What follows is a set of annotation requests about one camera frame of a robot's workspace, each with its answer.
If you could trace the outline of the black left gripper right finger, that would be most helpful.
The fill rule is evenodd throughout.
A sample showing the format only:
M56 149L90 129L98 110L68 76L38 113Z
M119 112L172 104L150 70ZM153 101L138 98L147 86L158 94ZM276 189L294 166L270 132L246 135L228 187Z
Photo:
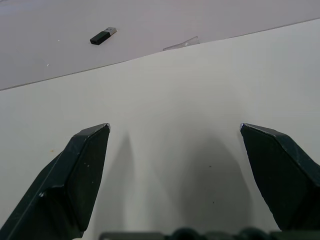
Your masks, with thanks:
M288 135L240 126L255 183L282 231L320 230L320 165Z

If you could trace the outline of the black USB dongle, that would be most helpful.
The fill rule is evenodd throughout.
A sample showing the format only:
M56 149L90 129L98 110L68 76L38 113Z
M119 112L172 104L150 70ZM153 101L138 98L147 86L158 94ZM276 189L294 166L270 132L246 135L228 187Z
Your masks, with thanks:
M92 37L89 41L92 45L100 45L107 39L109 39L112 35L114 35L117 32L117 29L115 27L108 27L105 30L101 31L94 37Z

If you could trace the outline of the clear adhesive tape strip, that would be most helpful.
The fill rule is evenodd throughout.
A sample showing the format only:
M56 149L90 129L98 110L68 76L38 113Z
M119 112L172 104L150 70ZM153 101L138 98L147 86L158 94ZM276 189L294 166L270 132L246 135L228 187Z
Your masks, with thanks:
M184 48L184 47L188 47L188 46L193 46L193 45L197 45L199 44L200 41L199 41L199 38L198 36L195 36L193 38L190 38L182 43L179 43L179 44L175 44L175 45L172 45L172 46L169 46L169 47L166 47L163 49L163 51L168 51L168 50L174 50L174 49L180 49L180 48Z

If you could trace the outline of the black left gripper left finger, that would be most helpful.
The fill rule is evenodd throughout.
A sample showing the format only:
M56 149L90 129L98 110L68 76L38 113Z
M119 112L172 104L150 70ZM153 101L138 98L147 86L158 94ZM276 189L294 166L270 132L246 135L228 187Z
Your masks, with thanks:
M37 175L2 228L0 240L82 238L102 181L110 124L81 130Z

